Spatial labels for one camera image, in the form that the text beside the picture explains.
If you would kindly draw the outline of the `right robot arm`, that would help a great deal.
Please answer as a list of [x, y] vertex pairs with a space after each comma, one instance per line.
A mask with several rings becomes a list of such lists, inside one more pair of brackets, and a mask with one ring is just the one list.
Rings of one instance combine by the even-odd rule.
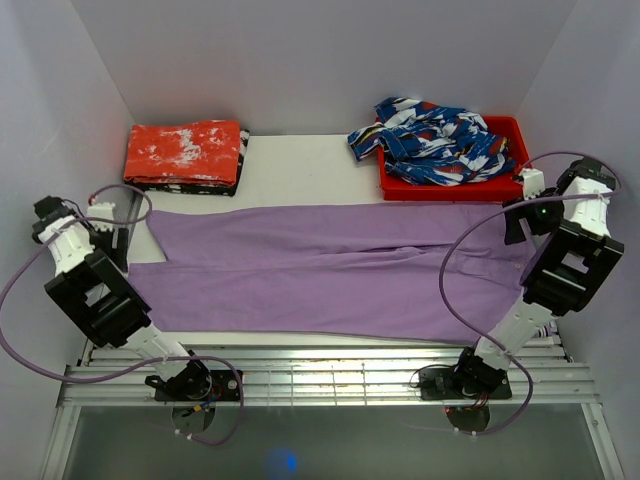
[[516, 302], [460, 355], [451, 382], [464, 397], [489, 396], [505, 384], [513, 356], [540, 327], [581, 311], [624, 253], [607, 227], [609, 200], [620, 183], [601, 161], [575, 160], [551, 188], [537, 169], [522, 169], [519, 179], [522, 197], [503, 205], [504, 242], [544, 240], [525, 267]]

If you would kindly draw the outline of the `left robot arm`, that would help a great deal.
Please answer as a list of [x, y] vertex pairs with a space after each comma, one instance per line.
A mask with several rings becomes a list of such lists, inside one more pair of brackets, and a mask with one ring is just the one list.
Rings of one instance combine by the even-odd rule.
[[60, 197], [34, 204], [32, 238], [48, 245], [55, 263], [45, 291], [95, 346], [157, 358], [156, 373], [145, 379], [157, 393], [175, 401], [205, 399], [213, 393], [210, 371], [156, 328], [150, 306], [125, 277], [128, 229], [114, 224], [114, 210], [112, 202], [93, 203], [88, 221]]

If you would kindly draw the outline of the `purple trousers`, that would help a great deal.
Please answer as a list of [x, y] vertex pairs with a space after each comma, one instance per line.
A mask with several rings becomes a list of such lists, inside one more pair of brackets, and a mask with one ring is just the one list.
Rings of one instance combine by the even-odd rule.
[[520, 293], [534, 248], [494, 205], [420, 203], [153, 213], [163, 252], [129, 268], [163, 331], [467, 343]]

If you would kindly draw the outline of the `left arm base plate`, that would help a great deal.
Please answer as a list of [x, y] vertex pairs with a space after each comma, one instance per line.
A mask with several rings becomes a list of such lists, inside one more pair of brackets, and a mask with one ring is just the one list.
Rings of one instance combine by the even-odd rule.
[[240, 400], [239, 382], [231, 370], [211, 370], [209, 381], [205, 387], [209, 389], [205, 393], [197, 393], [193, 396], [178, 394], [172, 396], [155, 388], [153, 399], [157, 402], [192, 402], [203, 403], [209, 400], [219, 402], [237, 402]]

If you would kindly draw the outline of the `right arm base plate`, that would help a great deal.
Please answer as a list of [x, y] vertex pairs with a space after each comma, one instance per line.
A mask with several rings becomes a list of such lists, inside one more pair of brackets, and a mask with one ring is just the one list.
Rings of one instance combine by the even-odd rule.
[[490, 392], [477, 382], [464, 383], [454, 373], [454, 367], [436, 364], [416, 370], [409, 387], [417, 389], [422, 400], [508, 400], [513, 396], [507, 380]]

